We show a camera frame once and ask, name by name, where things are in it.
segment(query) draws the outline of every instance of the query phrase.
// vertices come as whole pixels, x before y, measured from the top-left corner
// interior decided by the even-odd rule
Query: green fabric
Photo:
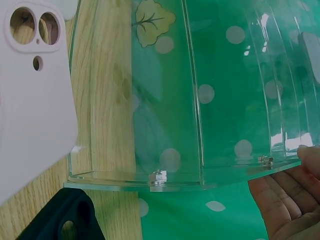
[[[267,239],[246,180],[256,174],[258,156],[281,161],[285,155],[290,164],[300,144],[319,144],[320,116],[313,110],[320,91],[309,81],[298,43],[299,32],[320,36],[319,2],[138,0],[133,8],[137,171],[165,169],[172,182],[217,187],[139,193],[144,239]]]

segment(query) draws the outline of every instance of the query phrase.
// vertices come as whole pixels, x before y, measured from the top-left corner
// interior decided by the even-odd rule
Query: wood grain
[[[70,51],[71,80],[79,125],[77,143],[86,147],[73,155],[76,160],[73,170],[79,173],[93,167],[105,171],[134,170],[130,111],[131,1],[82,0],[80,11],[73,51]],[[69,49],[72,47],[74,24],[75,20],[66,24]],[[33,37],[31,23],[11,26],[17,39],[27,42]],[[93,104],[99,109],[94,119]],[[116,131],[117,126],[124,126],[124,129]],[[91,146],[95,158],[92,158]],[[62,159],[0,206],[0,240],[15,239],[63,187],[67,176],[67,162]],[[94,203],[106,239],[142,239],[136,193],[86,192]]]

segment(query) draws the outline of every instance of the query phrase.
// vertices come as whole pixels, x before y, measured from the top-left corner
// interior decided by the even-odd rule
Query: clear acrylic box
[[[308,6],[80,1],[65,186],[204,190],[298,166],[299,145],[320,141],[320,15]]]

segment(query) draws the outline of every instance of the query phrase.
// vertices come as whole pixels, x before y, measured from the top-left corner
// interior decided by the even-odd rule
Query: black object
[[[63,226],[71,221],[75,240],[105,240],[90,197],[81,189],[62,188],[35,216],[17,240],[63,240]]]

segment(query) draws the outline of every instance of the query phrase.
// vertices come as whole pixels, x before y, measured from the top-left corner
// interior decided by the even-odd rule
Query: finger
[[[248,185],[271,239],[279,229],[291,221],[291,217],[285,204],[267,183],[267,178],[270,176],[251,180]]]
[[[300,183],[301,186],[313,196],[318,204],[320,204],[320,180],[301,166],[290,168],[285,172]]]
[[[279,230],[274,235],[274,239],[288,239],[292,236],[294,236],[293,239],[306,239],[306,240],[315,240],[319,239],[319,235],[317,238],[308,238],[305,235],[303,235],[303,238],[296,238],[296,235],[301,235],[305,230],[312,228],[320,221],[320,214],[309,212],[304,214],[302,217],[297,218],[296,220],[293,220],[292,222],[286,224],[283,228]]]
[[[303,214],[313,212],[319,206],[314,197],[287,173],[280,171],[271,176],[293,199]]]
[[[297,151],[298,157],[304,166],[317,179],[320,179],[320,148],[300,146]]]
[[[272,177],[266,177],[265,181],[281,199],[291,216],[291,220],[300,218],[302,216],[300,208],[295,203],[295,201],[293,201],[293,199],[288,196],[286,191],[283,190],[283,188]]]

